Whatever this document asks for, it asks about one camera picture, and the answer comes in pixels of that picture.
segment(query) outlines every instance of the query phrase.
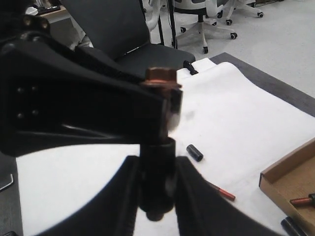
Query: gray table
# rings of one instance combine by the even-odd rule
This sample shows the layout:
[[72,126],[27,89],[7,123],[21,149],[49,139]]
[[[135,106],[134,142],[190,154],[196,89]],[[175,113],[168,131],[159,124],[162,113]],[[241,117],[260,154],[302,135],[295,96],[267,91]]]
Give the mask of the gray table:
[[[216,64],[226,61],[234,64],[258,87],[315,117],[315,99],[305,93],[227,53],[210,58],[210,60]],[[19,236],[22,236],[23,230],[16,161],[15,158],[0,153],[0,184],[8,183],[10,181],[10,174],[14,174],[14,185],[0,193],[0,235],[8,231],[15,231]]]

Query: cardboard box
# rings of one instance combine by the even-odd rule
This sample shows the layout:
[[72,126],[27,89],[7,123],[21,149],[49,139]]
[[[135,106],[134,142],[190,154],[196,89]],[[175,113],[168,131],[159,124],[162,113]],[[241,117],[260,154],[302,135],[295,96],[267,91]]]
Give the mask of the cardboard box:
[[289,202],[315,193],[315,139],[263,171],[259,187],[307,233],[315,235],[315,207],[295,208]]

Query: chair seat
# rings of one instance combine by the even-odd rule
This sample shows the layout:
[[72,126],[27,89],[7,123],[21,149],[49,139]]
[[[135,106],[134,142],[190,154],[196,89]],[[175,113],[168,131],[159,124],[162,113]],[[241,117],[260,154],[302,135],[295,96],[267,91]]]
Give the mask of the chair seat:
[[116,60],[125,71],[141,78],[149,67],[183,68],[183,62],[194,62],[193,54],[158,44],[147,44]]

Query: gray floor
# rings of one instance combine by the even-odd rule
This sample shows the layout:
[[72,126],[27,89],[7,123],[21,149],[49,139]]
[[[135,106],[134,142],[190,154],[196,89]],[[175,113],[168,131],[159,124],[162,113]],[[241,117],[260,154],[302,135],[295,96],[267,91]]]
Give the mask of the gray floor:
[[[150,7],[145,6],[150,14]],[[179,41],[179,49],[193,53],[197,59],[212,57],[222,52],[261,69],[262,71],[315,97],[315,1],[284,0],[260,7],[262,19],[235,11],[229,26],[238,33],[236,40],[215,36],[208,39],[209,53],[202,54],[202,44],[195,35]],[[181,24],[196,21],[196,16],[176,14],[177,30]],[[166,14],[162,12],[165,44],[171,44],[171,30]],[[219,25],[225,25],[222,18]],[[152,32],[152,41],[158,42],[158,30]]]

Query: black office chair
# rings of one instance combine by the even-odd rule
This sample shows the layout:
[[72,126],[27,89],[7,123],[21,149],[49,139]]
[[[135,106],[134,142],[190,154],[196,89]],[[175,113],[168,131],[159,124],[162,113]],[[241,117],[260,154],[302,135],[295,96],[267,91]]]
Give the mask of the black office chair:
[[144,77],[148,67],[183,68],[194,55],[150,43],[150,33],[139,0],[63,0],[63,5],[85,31],[93,46],[125,71]]

